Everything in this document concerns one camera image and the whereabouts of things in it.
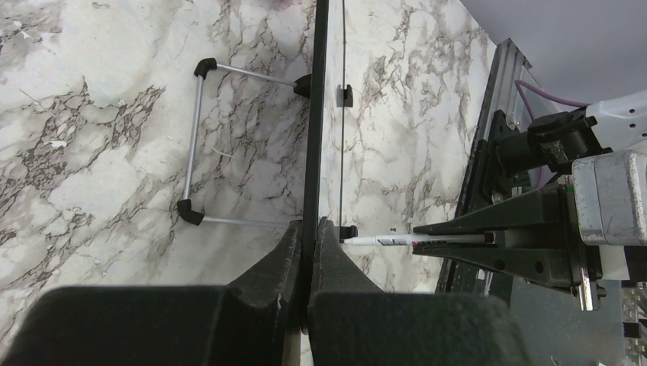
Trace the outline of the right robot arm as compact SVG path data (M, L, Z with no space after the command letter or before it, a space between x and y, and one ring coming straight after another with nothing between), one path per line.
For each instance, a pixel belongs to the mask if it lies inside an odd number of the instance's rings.
M600 280L646 279L646 94L599 101L481 142L466 191L480 200L419 226L416 255L450 258L577 297L597 310Z

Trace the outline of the black framed whiteboard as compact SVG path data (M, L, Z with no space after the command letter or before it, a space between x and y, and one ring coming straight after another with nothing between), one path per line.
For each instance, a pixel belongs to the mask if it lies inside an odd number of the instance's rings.
M311 70L295 80L284 76L272 76L248 68L221 63L214 57L205 57L192 68L194 96L188 155L185 159L185 173L182 190L174 203L172 214L186 226L201 224L223 224L242 230L267 228L280 230L287 236L294 235L296 243L286 259L278 260L288 266L288 277L280 282L284 291L274 302L281 310L297 317L299 329L307 332L309 327L309 303L316 292L317 250L325 236L335 237L338 230L344 230L334 222L333 214L339 206L340 184L337 179L341 169L338 166L339 149L335 139L343 132L343 115L346 101L352 97L352 89L344 82L345 52L345 2L316 1L314 3L314 35L311 54ZM195 160L198 155L198 138L204 119L204 90L210 74L235 73L247 79L258 79L290 88L292 94L308 104L308 115L304 121L306 140L304 170L301 187L302 208L297 219L243 219L216 217L192 203Z

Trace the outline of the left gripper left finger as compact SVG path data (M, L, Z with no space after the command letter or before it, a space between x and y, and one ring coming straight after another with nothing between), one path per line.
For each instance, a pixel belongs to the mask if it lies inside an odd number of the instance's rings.
M301 223L228 285L61 287L28 312L5 365L297 365Z

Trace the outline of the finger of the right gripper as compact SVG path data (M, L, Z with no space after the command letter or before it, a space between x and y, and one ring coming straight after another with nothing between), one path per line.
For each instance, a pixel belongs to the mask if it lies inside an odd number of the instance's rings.
M416 226L426 235L471 235L497 230L538 229L574 232L563 187L544 187L492 204L453 220Z
M564 249L501 249L485 246L422 246L415 255L450 258L524 278L544 287L567 288L581 284Z

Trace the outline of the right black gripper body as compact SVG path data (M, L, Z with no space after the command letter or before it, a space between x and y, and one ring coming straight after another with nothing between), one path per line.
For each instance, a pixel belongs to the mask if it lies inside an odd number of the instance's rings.
M607 292L598 285L597 279L591 276L588 259L592 254L594 268L601 272L600 255L587 249L581 239L575 202L575 184L572 181L560 181L558 186L563 192L563 213L568 237L566 247L573 280L571 292L578 298L582 311L597 311L600 309L600 300L606 297Z

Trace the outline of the white red marker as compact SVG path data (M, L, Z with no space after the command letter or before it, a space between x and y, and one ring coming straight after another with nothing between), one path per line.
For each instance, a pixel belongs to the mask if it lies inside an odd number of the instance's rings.
M343 239L341 243L352 246L422 246L441 244L493 244L493 233L456 234L456 235L426 235L403 234L387 236L364 236Z

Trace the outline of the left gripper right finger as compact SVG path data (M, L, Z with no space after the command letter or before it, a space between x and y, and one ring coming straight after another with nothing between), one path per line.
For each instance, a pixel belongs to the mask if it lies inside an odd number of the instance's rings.
M316 365L529 365L508 306L475 294L384 292L322 218L308 332Z

